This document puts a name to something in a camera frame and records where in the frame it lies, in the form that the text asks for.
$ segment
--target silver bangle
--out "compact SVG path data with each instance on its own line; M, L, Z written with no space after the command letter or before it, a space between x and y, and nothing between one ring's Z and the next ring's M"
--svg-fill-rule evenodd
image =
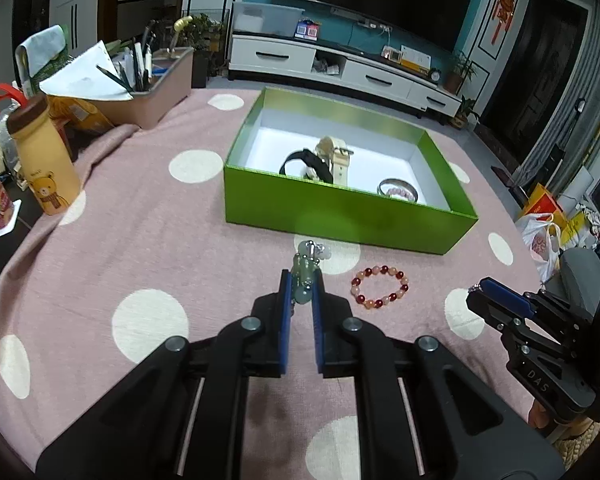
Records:
M382 190L382 186L390 184L386 192ZM396 198L403 198L407 202L417 202L418 192L416 189L405 180L399 178L386 178L380 184L378 184L378 194L382 196L395 196Z

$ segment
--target white tv cabinet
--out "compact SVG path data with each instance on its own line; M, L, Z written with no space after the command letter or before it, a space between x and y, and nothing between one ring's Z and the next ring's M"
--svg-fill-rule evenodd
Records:
M337 49L320 43L262 35L232 35L229 71L258 72L318 81L380 96L416 110L428 108L453 117L461 100L428 80L365 57L362 52ZM338 75L313 69L316 54L329 57L340 67Z

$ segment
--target cartoon bear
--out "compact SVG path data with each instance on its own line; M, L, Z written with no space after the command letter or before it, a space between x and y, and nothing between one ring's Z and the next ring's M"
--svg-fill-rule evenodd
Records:
M31 188L46 214L53 215L69 207L68 202L56 193L57 186L53 173L34 180Z

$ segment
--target potted plant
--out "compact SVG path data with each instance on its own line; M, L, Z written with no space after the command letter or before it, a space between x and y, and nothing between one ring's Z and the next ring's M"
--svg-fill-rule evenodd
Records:
M462 83L471 81L472 76L475 75L474 64L464 52L458 51L451 56L450 65L451 69L446 75L444 88L451 94L458 94Z
M182 30L178 43L181 46L194 48L191 87L204 88L206 87L209 59L212 55L209 44L212 35L216 33L216 29L222 27L222 24L216 23L206 14L199 14L192 18L193 20Z
M480 115L478 115L474 111L475 102L476 102L475 99L467 99L464 96L462 96L462 103L460 103L458 112L456 112L455 117L451 117L449 119L449 123L454 128L457 128L458 130L462 130L466 126L466 124L469 120L469 115L473 114L476 119L480 120Z

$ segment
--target screw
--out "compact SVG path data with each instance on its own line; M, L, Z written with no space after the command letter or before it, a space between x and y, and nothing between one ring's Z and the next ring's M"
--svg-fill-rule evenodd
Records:
M362 328L362 321L357 317L347 317L347 319L342 322L342 327L348 332L357 332Z
M179 352L187 344L187 340L181 335L175 335L167 339L164 342L164 347L171 352Z
M254 316L245 317L240 322L240 326L243 329L248 330L249 332L253 332L254 330L259 329L261 325L262 325L262 322L257 317L254 317Z
M430 335L425 335L418 339L418 346L425 352L433 352L438 348L438 340Z

